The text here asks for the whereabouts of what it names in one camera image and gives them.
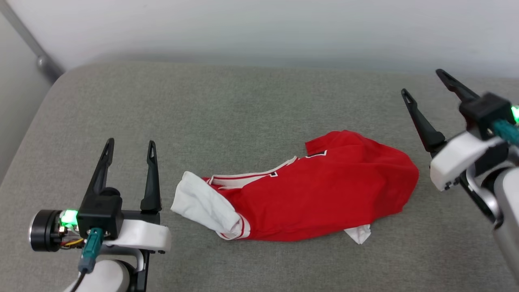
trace white wall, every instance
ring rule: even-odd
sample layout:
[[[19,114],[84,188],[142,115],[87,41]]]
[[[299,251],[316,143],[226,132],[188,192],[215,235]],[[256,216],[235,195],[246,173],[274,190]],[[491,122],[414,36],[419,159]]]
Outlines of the white wall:
[[[36,56],[0,14],[0,183],[49,88]]]
[[[517,0],[9,0],[65,69],[106,59],[519,77]]]

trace gray table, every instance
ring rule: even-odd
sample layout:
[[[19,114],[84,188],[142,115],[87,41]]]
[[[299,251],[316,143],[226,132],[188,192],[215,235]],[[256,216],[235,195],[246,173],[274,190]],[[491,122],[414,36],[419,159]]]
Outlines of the gray table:
[[[108,185],[137,209],[148,140],[157,143],[163,224],[172,252],[153,255],[149,291],[511,291],[517,286],[491,225],[461,188],[438,192],[400,96],[406,87],[446,136],[463,130],[457,98],[434,74],[95,64],[51,88],[0,187],[0,290],[61,291],[78,252],[32,252],[42,208],[78,207],[100,152],[115,138]],[[457,76],[476,92],[516,97],[519,81]],[[409,154],[420,181],[404,211],[377,220],[359,246],[339,232],[294,243],[227,242],[173,214],[185,170],[201,176],[267,170],[304,142],[357,131]]]

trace red garment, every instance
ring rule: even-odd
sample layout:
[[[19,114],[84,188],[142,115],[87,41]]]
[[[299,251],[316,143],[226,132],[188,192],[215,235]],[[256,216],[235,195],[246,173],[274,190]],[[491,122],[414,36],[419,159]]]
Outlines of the red garment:
[[[401,212],[418,181],[405,153],[355,132],[328,133],[306,149],[272,173],[205,179],[250,225],[238,238],[296,241],[371,224]]]

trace gray metal bar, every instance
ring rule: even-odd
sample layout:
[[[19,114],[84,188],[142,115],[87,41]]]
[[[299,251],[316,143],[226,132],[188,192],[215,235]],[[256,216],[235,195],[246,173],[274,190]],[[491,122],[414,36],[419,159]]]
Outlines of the gray metal bar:
[[[36,54],[36,66],[52,83],[54,83],[61,75],[63,75],[63,70],[43,50],[6,0],[0,0],[0,12],[18,32],[25,43],[27,43],[29,48]]]

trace wire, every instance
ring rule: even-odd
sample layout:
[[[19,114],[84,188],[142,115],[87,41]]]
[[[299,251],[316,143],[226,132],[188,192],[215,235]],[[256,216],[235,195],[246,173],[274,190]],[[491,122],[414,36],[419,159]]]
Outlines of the wire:
[[[71,246],[71,245],[75,245],[75,244],[78,244],[78,243],[81,243],[81,242],[83,242],[83,238],[78,239],[76,241],[69,241],[69,242],[65,243],[64,246]]]
[[[72,287],[72,289],[69,292],[76,292],[77,287],[79,287],[79,285],[83,281],[83,278],[85,277],[86,273],[87,273],[86,269],[83,269],[81,271],[81,274],[79,275],[79,278],[77,279],[76,284],[74,285],[74,287]]]

